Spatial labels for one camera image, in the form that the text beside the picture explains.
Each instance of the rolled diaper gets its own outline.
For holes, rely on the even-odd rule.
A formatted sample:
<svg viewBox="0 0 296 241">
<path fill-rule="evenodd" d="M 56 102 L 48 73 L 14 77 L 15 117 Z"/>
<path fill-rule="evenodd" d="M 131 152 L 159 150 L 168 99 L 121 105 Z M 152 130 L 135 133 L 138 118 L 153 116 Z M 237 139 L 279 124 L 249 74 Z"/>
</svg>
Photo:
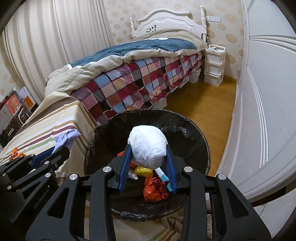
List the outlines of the rolled diaper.
<svg viewBox="0 0 296 241">
<path fill-rule="evenodd" d="M 155 126 L 135 126 L 128 138 L 133 152 L 133 163 L 148 169 L 157 169 L 166 156 L 167 139 Z"/>
</svg>

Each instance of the checkered blanket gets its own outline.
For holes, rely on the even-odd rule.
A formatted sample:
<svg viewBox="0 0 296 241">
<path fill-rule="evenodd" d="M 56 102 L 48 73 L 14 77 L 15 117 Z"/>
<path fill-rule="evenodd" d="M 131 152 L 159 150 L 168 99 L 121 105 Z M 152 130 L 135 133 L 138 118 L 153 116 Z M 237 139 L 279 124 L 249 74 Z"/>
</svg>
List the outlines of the checkered blanket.
<svg viewBox="0 0 296 241">
<path fill-rule="evenodd" d="M 149 108 L 172 93 L 201 65 L 202 53 L 132 61 L 73 91 L 97 124 L 126 110 Z"/>
</svg>

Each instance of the wooden floor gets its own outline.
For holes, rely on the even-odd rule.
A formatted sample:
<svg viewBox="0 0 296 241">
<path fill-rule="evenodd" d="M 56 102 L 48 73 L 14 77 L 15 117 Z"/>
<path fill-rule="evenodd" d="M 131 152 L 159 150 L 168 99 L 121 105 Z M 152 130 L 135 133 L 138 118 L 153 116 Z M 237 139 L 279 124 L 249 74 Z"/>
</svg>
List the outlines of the wooden floor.
<svg viewBox="0 0 296 241">
<path fill-rule="evenodd" d="M 199 80 L 187 83 L 167 97 L 167 110 L 191 119 L 205 135 L 211 154 L 210 176 L 214 176 L 221 161 L 230 129 L 236 84 L 223 81 L 214 86 Z"/>
</svg>

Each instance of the blue gripper pad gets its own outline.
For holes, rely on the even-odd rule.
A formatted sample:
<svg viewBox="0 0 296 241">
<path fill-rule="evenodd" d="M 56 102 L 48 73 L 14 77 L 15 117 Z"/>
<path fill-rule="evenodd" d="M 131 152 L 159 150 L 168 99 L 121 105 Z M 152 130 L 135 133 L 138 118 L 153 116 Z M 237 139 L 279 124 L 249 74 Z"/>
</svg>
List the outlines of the blue gripper pad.
<svg viewBox="0 0 296 241">
<path fill-rule="evenodd" d="M 167 170 L 167 174 L 168 174 L 168 179 L 170 181 L 170 187 L 173 190 L 173 193 L 176 193 L 178 190 L 177 187 L 177 175 L 175 172 L 175 168 L 172 162 L 172 158 L 170 156 L 170 152 L 167 149 L 167 158 L 166 158 L 166 162 L 165 162 L 165 166 L 166 166 L 166 170 Z"/>
<path fill-rule="evenodd" d="M 40 167 L 40 162 L 42 162 L 45 158 L 49 157 L 52 152 L 54 150 L 54 147 L 40 153 L 39 155 L 35 156 L 33 158 L 33 162 L 31 164 L 31 167 L 34 168 L 34 169 L 37 169 Z"/>
<path fill-rule="evenodd" d="M 118 190 L 120 191 L 120 193 L 122 193 L 126 187 L 126 182 L 128 179 L 128 171 L 131 165 L 131 158 L 132 158 L 132 150 L 131 150 L 131 146 L 129 146 L 128 150 L 126 151 L 124 162 L 119 174 Z"/>
</svg>

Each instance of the trash can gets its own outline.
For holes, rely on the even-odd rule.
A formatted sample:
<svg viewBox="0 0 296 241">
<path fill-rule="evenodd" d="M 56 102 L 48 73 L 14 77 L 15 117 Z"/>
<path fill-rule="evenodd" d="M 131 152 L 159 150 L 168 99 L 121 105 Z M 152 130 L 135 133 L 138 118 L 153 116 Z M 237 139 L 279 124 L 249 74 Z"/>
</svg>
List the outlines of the trash can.
<svg viewBox="0 0 296 241">
<path fill-rule="evenodd" d="M 210 169 L 210 150 L 201 130 L 190 119 L 168 110 L 141 109 L 119 113 L 95 129 L 85 158 L 85 174 L 95 173 L 107 166 L 127 145 L 134 126 L 150 125 L 159 128 L 167 138 L 175 156 L 182 157 L 188 166 L 203 174 Z M 185 195 L 171 193 L 165 200 L 149 203 L 144 200 L 144 177 L 128 179 L 123 193 L 111 195 L 114 214 L 130 221 L 162 218 L 184 206 Z"/>
</svg>

